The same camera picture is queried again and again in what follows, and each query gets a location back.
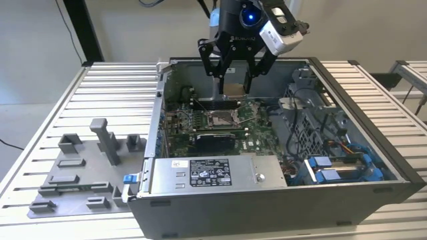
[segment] green circuit board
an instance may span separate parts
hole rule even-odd
[[[168,113],[167,123],[169,157],[283,155],[265,107],[259,102],[244,100],[236,109],[213,111],[184,105]],[[195,151],[192,139],[200,134],[233,134],[233,149]]]

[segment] warning label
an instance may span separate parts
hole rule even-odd
[[[228,159],[191,160],[189,185],[192,187],[231,186],[232,173]]]

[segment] yellow wire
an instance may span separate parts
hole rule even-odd
[[[339,143],[339,145],[340,145],[351,154],[355,153],[353,151],[349,150],[349,148],[348,148],[344,144]]]

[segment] black pole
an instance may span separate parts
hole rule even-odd
[[[62,0],[86,62],[104,62],[85,0]]]

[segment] metal slats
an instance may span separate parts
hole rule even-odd
[[[425,61],[405,61],[409,67],[427,78],[427,62]]]
[[[419,123],[356,66],[345,61],[321,63],[407,162],[427,180],[427,135]],[[81,140],[96,139],[86,126],[92,118],[105,117],[108,129],[114,131],[117,139],[125,138],[126,133],[138,133],[147,138],[155,80],[153,64],[102,62],[94,63],[88,69],[0,198],[0,239],[57,239],[57,234],[70,239],[144,239],[129,212],[38,219],[29,219],[26,212],[58,154],[57,142],[62,133],[74,131],[81,135]],[[227,239],[396,240],[423,238],[425,235],[427,187],[404,203],[383,206],[356,227],[247,234],[227,236]]]
[[[89,124],[93,118],[106,118],[106,129],[114,133],[117,139],[124,139],[126,134],[148,137],[157,86],[156,65],[94,63],[76,81],[70,95],[4,192],[2,196],[6,197],[0,198],[0,226],[13,223],[13,220],[4,216],[10,214],[14,224],[40,222],[26,218],[28,205],[37,195],[37,187],[44,183],[60,153],[57,143],[62,134],[77,133],[81,140],[96,140]],[[140,236],[141,231],[137,228],[134,230]]]

